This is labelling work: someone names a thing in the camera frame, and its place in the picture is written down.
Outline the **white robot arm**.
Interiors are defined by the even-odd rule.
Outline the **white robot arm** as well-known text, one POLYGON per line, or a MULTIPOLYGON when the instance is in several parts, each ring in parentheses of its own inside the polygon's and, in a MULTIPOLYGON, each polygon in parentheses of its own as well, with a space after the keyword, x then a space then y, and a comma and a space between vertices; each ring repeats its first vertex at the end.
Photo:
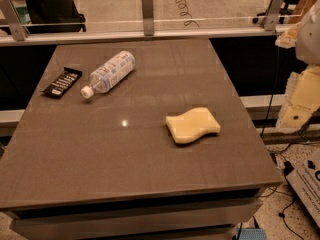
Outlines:
POLYGON ((302 20, 277 38, 281 48, 295 48, 298 60, 307 64, 301 73, 288 78, 285 101, 278 114, 276 127, 280 132, 299 130, 320 108, 320 0, 302 20))

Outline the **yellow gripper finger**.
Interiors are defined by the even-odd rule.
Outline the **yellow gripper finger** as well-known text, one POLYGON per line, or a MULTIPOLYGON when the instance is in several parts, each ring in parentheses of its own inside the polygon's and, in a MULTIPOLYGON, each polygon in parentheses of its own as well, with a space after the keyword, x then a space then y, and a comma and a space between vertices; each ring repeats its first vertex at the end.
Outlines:
POLYGON ((275 44, 281 48, 295 47, 299 26, 299 23, 294 24, 290 29, 286 30, 276 39, 275 44))
POLYGON ((285 102, 278 114, 279 130, 299 130, 320 108, 320 67, 292 72, 286 85, 285 102))

